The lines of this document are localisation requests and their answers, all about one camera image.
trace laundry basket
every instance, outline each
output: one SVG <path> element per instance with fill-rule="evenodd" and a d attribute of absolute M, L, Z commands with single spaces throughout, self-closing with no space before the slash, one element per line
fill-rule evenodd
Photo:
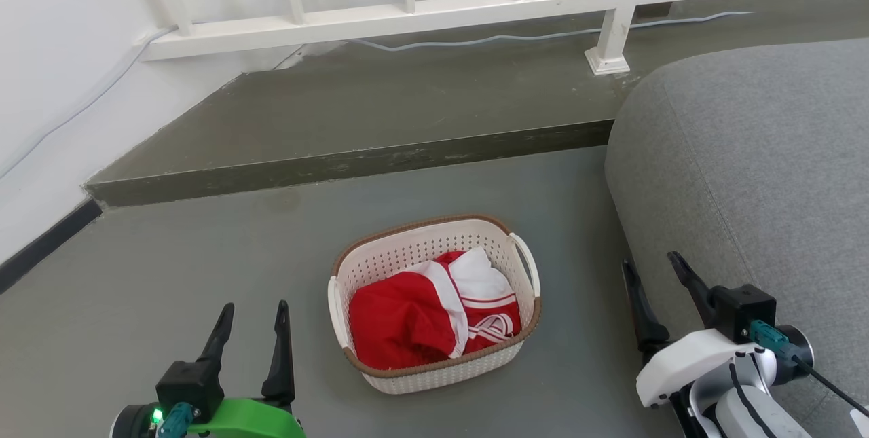
<path fill-rule="evenodd" d="M 492 265 L 504 274 L 516 292 L 522 320 L 519 335 L 459 358 L 409 369 L 378 370 L 359 361 L 353 335 L 348 330 L 350 299 L 359 287 L 437 258 L 441 253 L 477 246 L 486 250 Z M 519 253 L 528 265 L 527 272 Z M 540 278 L 528 246 L 497 219 L 482 215 L 431 219 L 375 234 L 348 247 L 335 263 L 329 279 L 329 314 L 344 354 L 365 379 L 387 394 L 407 394 L 480 376 L 513 360 L 540 318 Z"/>

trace green plastic part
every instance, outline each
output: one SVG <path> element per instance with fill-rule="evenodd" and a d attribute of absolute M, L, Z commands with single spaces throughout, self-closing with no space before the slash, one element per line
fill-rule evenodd
<path fill-rule="evenodd" d="M 224 399 L 210 422 L 192 424 L 187 432 L 209 432 L 214 438 L 305 438 L 292 414 L 252 399 Z"/>

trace white wall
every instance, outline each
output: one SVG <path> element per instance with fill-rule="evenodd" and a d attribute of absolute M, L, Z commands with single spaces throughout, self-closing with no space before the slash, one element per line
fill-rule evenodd
<path fill-rule="evenodd" d="M 193 20 L 287 14 L 286 0 L 185 0 Z M 401 0 L 304 0 L 306 10 Z M 131 43 L 164 26 L 154 0 L 0 0 L 0 158 L 69 110 Z M 243 71 L 292 50 L 140 63 L 82 116 L 0 180 L 0 261 L 85 199 L 80 185 Z"/>

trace brown basket rim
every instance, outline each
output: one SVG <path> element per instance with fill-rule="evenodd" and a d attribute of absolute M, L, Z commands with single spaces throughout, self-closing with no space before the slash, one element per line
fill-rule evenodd
<path fill-rule="evenodd" d="M 374 240 L 379 240 L 385 238 L 387 236 L 391 236 L 393 234 L 403 233 L 404 231 L 416 230 L 419 227 L 426 227 L 426 225 L 435 225 L 435 224 L 444 224 L 447 222 L 453 221 L 468 221 L 468 219 L 478 219 L 478 221 L 486 221 L 491 224 L 497 225 L 504 234 L 510 234 L 511 231 L 503 224 L 503 222 L 499 221 L 499 219 L 493 218 L 488 215 L 451 215 L 444 217 L 437 217 L 432 219 L 426 219 L 425 221 L 419 222 L 411 222 L 409 224 L 400 225 L 400 227 L 394 227 L 391 230 L 382 231 L 378 234 L 372 234 L 367 236 L 361 240 L 356 241 L 356 243 L 350 245 L 347 249 L 341 253 L 341 256 L 338 257 L 338 260 L 335 262 L 334 267 L 332 268 L 332 276 L 338 275 L 338 269 L 341 267 L 341 263 L 344 262 L 344 259 L 357 247 L 370 243 Z M 373 369 L 372 367 L 367 366 L 356 357 L 355 354 L 350 350 L 348 346 L 344 346 L 344 355 L 350 361 L 350 364 L 353 365 L 356 370 L 359 370 L 361 373 L 365 373 L 366 376 L 372 376 L 378 379 L 394 379 L 395 377 L 407 377 L 407 376 L 415 376 L 419 373 L 432 372 L 434 370 L 442 370 L 449 369 L 450 367 L 455 367 L 456 365 L 461 365 L 463 363 L 468 363 L 469 361 L 477 360 L 478 358 L 488 357 L 488 355 L 494 354 L 495 352 L 502 351 L 503 349 L 510 348 L 510 346 L 519 344 L 525 341 L 525 338 L 531 335 L 534 332 L 535 327 L 537 327 L 537 323 L 540 320 L 540 297 L 534 297 L 534 313 L 531 314 L 531 320 L 528 321 L 527 326 L 525 326 L 521 331 L 519 331 L 519 335 L 513 336 L 508 341 L 497 343 L 493 346 L 488 346 L 487 348 L 481 349 L 479 351 L 470 352 L 470 354 L 463 354 L 459 358 L 453 358 L 451 360 L 437 361 L 437 363 L 429 363 L 427 365 L 420 365 L 417 367 L 407 367 L 406 369 L 395 369 L 395 370 L 378 370 Z"/>

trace red cloth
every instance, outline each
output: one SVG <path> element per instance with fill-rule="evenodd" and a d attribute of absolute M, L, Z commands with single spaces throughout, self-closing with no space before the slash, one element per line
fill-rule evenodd
<path fill-rule="evenodd" d="M 457 358 L 521 330 L 515 293 L 482 247 L 361 287 L 348 316 L 356 356 L 381 370 Z"/>

